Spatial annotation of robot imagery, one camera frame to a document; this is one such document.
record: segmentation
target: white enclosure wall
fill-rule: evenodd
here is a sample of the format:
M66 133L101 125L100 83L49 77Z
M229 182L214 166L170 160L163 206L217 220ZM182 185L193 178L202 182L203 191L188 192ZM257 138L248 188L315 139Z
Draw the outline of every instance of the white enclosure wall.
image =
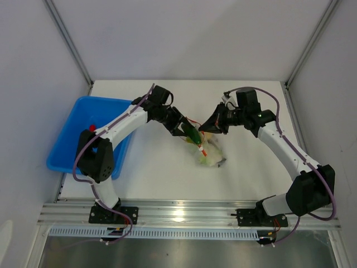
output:
M2 267L27 258L60 173L46 158L87 86L40 0L0 1L0 226L13 220Z
M54 0L98 79L286 81L330 0Z
M291 94L309 153L336 171L337 214L357 252L357 1L343 0Z

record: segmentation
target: blue plastic bin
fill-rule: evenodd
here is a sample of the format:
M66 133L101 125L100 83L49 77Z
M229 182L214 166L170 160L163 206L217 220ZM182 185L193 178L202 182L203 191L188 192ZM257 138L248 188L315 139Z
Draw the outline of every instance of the blue plastic bin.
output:
M125 110L131 100L110 99L99 97L81 97L73 106L68 119L47 159L47 167L51 170L72 173L78 139L81 132L89 129L90 125L96 128L103 127ZM127 136L114 150L115 168L112 179L117 179L123 166L125 154L131 135Z

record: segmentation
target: green object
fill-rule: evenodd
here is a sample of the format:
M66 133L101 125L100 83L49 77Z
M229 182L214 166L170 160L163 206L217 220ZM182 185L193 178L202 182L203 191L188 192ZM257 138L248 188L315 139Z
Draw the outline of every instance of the green object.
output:
M194 144L200 145L202 143L200 132L192 125L182 124L182 130L192 140Z

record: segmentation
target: metal plate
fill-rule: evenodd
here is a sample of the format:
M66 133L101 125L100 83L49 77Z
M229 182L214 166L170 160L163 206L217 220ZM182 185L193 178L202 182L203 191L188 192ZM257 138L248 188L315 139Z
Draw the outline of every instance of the metal plate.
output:
M336 268L326 231L297 231L282 244L198 239L123 239L113 245L83 237L49 237L42 268Z
M289 223L284 214L270 217L269 220L261 223L255 215L255 209L237 209L238 226L242 227L274 227L274 220L277 220L281 227L288 227Z
M138 207L120 207L120 212L127 215L134 225L137 224L139 215ZM126 224L124 217L107 211L97 203L92 206L90 210L88 222L93 224Z

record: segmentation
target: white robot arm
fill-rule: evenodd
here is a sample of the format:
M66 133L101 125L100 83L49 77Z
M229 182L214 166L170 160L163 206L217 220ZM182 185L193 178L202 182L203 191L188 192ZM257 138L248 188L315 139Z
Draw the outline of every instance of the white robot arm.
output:
M189 136L191 132L183 129L195 130L176 107L166 105L169 96L172 104L172 93L155 86L147 99L135 99L124 113L110 123L94 132L84 130L81 133L76 153L77 167L87 176L86 182L94 187L97 203L100 201L109 209L120 207L120 199L115 193L111 177L114 169L113 151L131 132L150 120L162 123L173 136Z
M331 202L335 206L333 168L321 166L287 138L280 128L278 114L261 110L256 90L270 95L279 106L277 99L265 90L251 87L234 89L224 93L223 102L199 130L227 134L229 126L244 126L274 152L289 172L293 183L287 193L256 203L254 214L259 224L263 226L271 222L276 215L293 213L302 216ZM238 106L230 96L233 91L236 91Z

